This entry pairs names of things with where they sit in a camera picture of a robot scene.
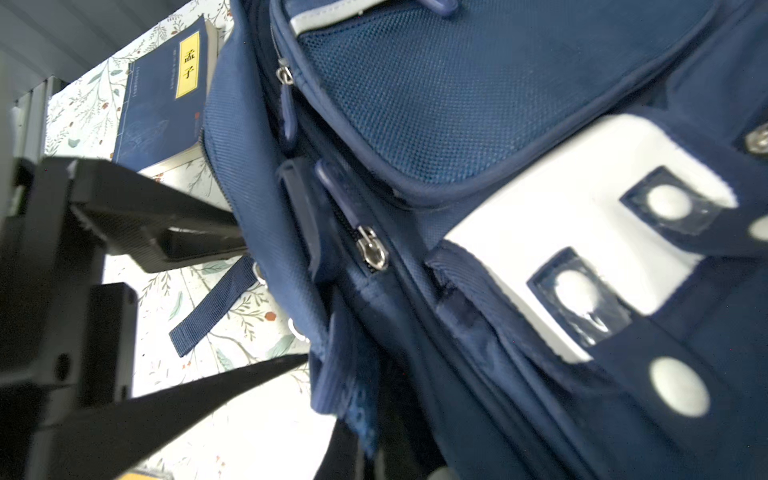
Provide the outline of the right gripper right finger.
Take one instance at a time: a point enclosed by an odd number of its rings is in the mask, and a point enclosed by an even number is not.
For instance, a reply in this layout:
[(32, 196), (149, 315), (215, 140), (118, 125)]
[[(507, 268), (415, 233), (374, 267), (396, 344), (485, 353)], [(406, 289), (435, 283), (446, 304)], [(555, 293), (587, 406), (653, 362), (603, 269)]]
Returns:
[(44, 268), (104, 252), (157, 273), (243, 255), (232, 213), (104, 160), (44, 161)]

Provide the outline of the navy blue student backpack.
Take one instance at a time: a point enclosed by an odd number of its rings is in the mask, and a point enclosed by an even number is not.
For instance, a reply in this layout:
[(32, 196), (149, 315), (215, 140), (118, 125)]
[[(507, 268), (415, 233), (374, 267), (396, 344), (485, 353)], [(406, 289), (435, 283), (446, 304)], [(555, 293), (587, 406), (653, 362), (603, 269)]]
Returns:
[(234, 1), (209, 165), (332, 477), (767, 475), (763, 1)]

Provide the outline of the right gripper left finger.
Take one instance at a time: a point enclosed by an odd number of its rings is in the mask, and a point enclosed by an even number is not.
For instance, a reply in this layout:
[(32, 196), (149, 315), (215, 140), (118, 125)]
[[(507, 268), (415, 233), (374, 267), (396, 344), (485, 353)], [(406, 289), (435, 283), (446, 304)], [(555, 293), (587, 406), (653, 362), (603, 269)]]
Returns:
[(232, 400), (303, 364), (262, 361), (150, 395), (76, 411), (35, 433), (37, 479), (115, 479)]

